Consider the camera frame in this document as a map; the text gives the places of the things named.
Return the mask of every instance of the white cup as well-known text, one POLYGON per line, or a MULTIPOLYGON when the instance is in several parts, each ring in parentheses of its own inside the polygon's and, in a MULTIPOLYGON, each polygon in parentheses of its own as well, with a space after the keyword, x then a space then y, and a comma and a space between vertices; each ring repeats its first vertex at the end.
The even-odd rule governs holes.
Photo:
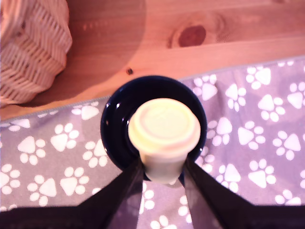
POLYGON ((174 99, 142 104, 128 125, 131 143, 139 150, 151 181, 170 184, 182 172, 187 154, 200 138, 200 123, 192 111, 174 99))

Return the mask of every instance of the wooden table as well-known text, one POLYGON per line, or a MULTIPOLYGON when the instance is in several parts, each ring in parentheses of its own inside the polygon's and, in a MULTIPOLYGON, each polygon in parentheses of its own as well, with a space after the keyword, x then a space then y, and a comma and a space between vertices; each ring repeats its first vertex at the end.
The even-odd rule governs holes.
POLYGON ((110 95, 125 82, 176 79, 305 54, 304 0, 68 0, 67 68, 7 119, 110 95))

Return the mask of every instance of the wood knot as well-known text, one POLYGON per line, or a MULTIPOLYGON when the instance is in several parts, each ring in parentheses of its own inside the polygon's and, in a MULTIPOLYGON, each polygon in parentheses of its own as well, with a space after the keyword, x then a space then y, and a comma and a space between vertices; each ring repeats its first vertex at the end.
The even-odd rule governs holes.
POLYGON ((206 37, 206 30, 202 25, 191 26, 184 29, 178 39, 180 47, 201 45, 206 37))

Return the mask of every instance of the gray fabric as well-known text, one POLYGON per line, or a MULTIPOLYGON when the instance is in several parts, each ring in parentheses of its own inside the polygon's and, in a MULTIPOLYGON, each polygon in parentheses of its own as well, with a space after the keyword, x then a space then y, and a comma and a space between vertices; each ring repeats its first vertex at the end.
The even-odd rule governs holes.
MULTIPOLYGON (((208 119, 199 166, 255 204, 305 203, 305 57, 182 82, 208 119)), ((120 173, 100 138, 106 101, 1 122, 1 210, 76 205, 120 173)), ((166 226, 193 228, 184 188, 145 182, 138 228, 166 226)))

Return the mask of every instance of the gray tablecloth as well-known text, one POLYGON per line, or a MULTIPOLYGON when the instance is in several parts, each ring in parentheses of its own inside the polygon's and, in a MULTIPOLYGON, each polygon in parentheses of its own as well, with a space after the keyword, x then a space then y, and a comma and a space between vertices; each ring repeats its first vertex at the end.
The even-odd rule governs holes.
MULTIPOLYGON (((304 56, 182 82, 207 114, 208 139, 199 166, 252 203, 305 203, 304 56)), ((100 137, 107 99, 1 122, 1 211, 76 205, 120 173, 100 137)), ((191 222, 178 182, 144 182, 138 228, 191 229, 191 222)))

